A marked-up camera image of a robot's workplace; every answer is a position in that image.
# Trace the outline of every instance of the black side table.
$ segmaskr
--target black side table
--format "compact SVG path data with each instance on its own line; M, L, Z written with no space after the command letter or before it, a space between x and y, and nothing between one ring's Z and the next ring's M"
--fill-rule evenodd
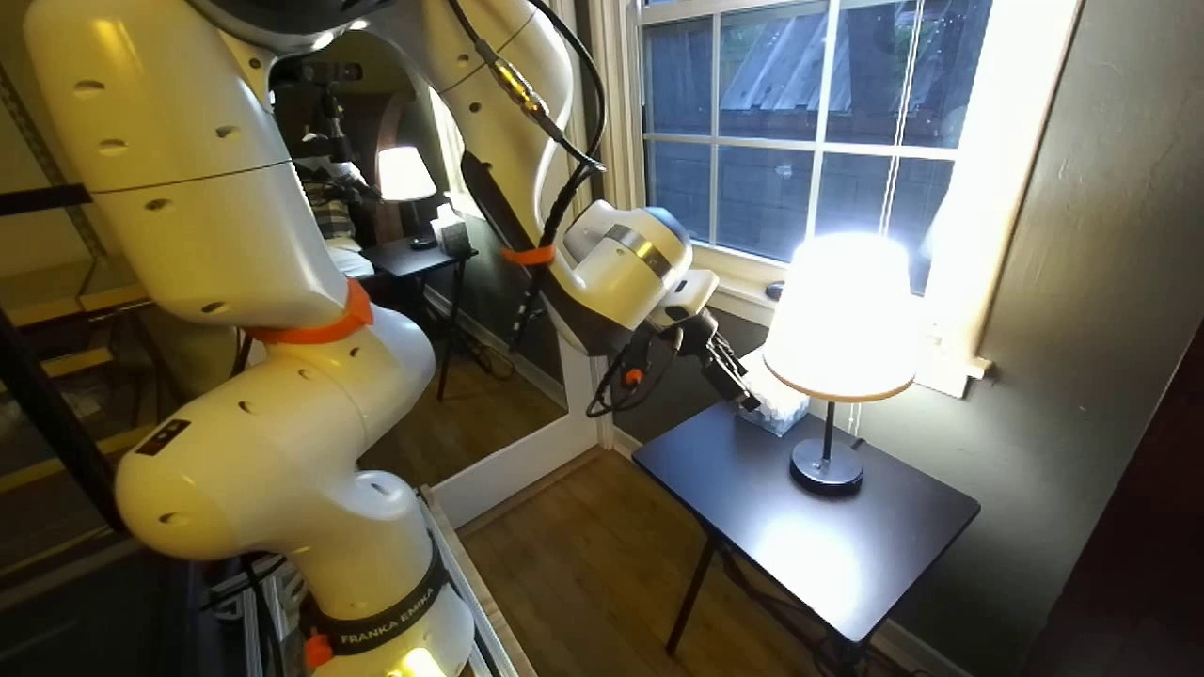
M636 452L671 498L709 531L703 556L676 610L665 651L689 624L716 552L739 552L760 567L829 639L839 671L856 667L873 630L938 563L980 517L980 502L863 443L863 488L817 493L789 473L789 448L822 436L804 419L773 436L719 403Z
M418 278L424 288L429 276L451 273L451 309L442 321L444 324L444 352L442 352L442 399L448 389L448 367L454 346L454 324L461 324L461 299L464 299L464 266L479 256L476 250L444 251L444 250L409 250L405 236L384 240L375 250L364 250L364 261L373 261L375 278L402 284Z

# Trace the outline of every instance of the table lamp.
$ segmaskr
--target table lamp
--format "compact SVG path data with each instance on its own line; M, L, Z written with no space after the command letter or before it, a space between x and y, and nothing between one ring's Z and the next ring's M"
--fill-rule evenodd
M384 202L402 202L402 236L409 250L433 250L437 232L429 217L418 212L418 201L437 196L437 180L429 176L418 147L384 147L375 152L375 180Z
M824 399L824 436L789 456L802 482L856 488L863 463L833 441L834 403L898 395L916 375L916 299L906 251L882 232L809 236L763 339L763 367L784 383Z

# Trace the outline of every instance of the window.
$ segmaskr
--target window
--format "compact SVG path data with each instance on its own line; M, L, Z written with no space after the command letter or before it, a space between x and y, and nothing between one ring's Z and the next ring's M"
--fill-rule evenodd
M1075 4L601 4L597 57L629 52L606 162L636 152L620 166L636 185L616 196L671 207L753 321L804 232L898 236L935 331L925 382L961 395L981 375L980 331Z

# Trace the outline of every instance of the lamp shade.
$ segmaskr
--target lamp shade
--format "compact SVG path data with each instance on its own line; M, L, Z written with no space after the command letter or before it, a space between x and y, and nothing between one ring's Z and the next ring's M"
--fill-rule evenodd
M384 202L415 202L437 196L437 180L429 176L418 147L384 147L375 153L375 180Z
M763 367L789 389L833 399L887 399L916 382L906 251L882 232L809 236L787 273Z

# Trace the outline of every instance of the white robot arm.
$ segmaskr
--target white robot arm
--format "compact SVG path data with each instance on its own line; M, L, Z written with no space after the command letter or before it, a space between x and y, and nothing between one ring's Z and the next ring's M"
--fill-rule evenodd
M54 128L148 294L250 328L266 363L193 399L118 472L138 543L183 560L285 552L311 592L323 677L461 674L476 616L409 484L356 472L433 375L424 334L336 273L274 132L280 57L375 29L451 111L476 201L511 250L547 251L541 294L587 352L636 328L703 328L710 284L656 212L565 212L571 52L528 0L34 0L28 46Z

